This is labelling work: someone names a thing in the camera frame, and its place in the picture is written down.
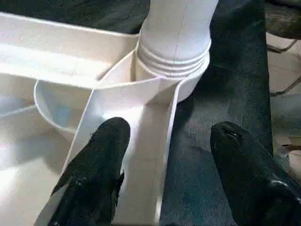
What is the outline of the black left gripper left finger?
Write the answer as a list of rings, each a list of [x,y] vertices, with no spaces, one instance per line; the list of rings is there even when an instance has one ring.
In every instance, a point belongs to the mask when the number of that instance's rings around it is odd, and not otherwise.
[[[109,226],[125,173],[121,165],[130,141],[123,118],[104,121],[68,164],[52,193],[66,186],[50,226]]]

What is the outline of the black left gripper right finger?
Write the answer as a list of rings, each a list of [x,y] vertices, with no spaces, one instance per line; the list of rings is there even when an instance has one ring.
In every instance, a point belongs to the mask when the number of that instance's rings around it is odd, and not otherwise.
[[[224,121],[212,126],[210,146],[237,225],[301,224],[301,186],[258,139]]]

